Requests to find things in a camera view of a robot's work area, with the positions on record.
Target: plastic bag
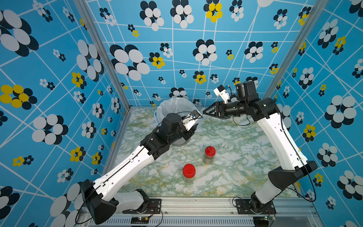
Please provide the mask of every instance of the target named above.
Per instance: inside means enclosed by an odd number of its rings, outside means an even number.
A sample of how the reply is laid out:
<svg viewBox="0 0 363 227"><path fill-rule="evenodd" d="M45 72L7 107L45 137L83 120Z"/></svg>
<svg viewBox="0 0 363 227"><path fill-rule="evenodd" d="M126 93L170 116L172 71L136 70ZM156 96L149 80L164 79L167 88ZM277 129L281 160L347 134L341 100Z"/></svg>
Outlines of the plastic bag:
<svg viewBox="0 0 363 227"><path fill-rule="evenodd" d="M163 101L157 107L156 111L154 112L155 121L159 124L169 113L178 113L182 111L193 111L198 110L194 104L187 100L186 98L171 98L168 100ZM180 113L180 116L187 116L189 113ZM200 121L197 127L199 127L204 119ZM185 141L184 138L181 138L173 143L173 145L181 146L187 144L188 141Z"/></svg>

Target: jar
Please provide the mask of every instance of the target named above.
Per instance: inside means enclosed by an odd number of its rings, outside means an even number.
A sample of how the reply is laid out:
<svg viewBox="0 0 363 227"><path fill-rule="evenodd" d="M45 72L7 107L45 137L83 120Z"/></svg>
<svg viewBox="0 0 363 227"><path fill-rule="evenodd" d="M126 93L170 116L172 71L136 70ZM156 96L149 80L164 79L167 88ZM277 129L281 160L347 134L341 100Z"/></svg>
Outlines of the jar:
<svg viewBox="0 0 363 227"><path fill-rule="evenodd" d="M204 151L204 164L210 165L213 163L214 156L216 155L216 149L212 146L209 146Z"/></svg>
<svg viewBox="0 0 363 227"><path fill-rule="evenodd" d="M183 175L186 182L193 182L195 176L195 167L192 164L186 164L183 168Z"/></svg>

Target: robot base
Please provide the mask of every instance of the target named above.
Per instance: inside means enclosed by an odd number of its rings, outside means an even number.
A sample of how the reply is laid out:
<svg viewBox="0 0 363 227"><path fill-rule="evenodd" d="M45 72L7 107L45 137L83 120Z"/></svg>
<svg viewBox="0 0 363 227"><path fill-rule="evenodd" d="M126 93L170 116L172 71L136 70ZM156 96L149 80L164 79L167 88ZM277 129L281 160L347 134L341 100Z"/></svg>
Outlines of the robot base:
<svg viewBox="0 0 363 227"><path fill-rule="evenodd" d="M251 210L251 205L249 204L251 199L235 199L236 201L236 206L237 206L237 211L238 214L256 214L255 212L253 212ZM266 204L265 207L263 207L263 209L261 210L262 213L261 216L266 216L266 215L273 215L273 213L276 213L276 209L275 206L273 204L273 202L269 202Z"/></svg>

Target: marble tabletop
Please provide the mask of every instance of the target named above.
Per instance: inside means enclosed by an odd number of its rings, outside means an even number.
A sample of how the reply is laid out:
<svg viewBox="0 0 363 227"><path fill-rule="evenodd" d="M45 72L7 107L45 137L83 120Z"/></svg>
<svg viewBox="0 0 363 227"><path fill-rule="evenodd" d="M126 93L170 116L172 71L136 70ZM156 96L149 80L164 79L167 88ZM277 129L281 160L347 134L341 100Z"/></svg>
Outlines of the marble tabletop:
<svg viewBox="0 0 363 227"><path fill-rule="evenodd" d="M115 165L156 127L155 110L133 108ZM237 124L248 123L246 116L234 119ZM148 196L251 196L265 183L267 173L280 164L265 133L250 120L248 126L237 126L232 119L207 116L188 144L170 146L156 161L133 176L119 192L140 188ZM216 149L211 165L203 163L207 146ZM191 183L187 183L182 174L184 165L188 163L196 169ZM296 194L286 190L279 197L296 197Z"/></svg>

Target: blue wall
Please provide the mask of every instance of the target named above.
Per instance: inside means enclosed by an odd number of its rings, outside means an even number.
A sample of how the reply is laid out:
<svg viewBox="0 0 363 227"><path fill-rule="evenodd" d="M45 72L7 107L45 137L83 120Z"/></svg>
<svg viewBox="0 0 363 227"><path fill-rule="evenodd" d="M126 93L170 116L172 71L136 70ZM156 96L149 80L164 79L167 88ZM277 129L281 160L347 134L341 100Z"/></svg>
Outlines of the blue wall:
<svg viewBox="0 0 363 227"><path fill-rule="evenodd" d="M286 106L297 145L318 164L316 195L308 177L300 184L317 199L325 226L363 226L363 9L351 4L328 2L272 96Z"/></svg>
<svg viewBox="0 0 363 227"><path fill-rule="evenodd" d="M0 10L0 226L73 226L124 109L72 0Z"/></svg>
<svg viewBox="0 0 363 227"><path fill-rule="evenodd" d="M314 3L88 1L134 106L156 106L172 96L208 106L216 101L213 89L217 86L234 88L246 80L255 81L257 92L263 95ZM131 48L139 51L130 54Z"/></svg>

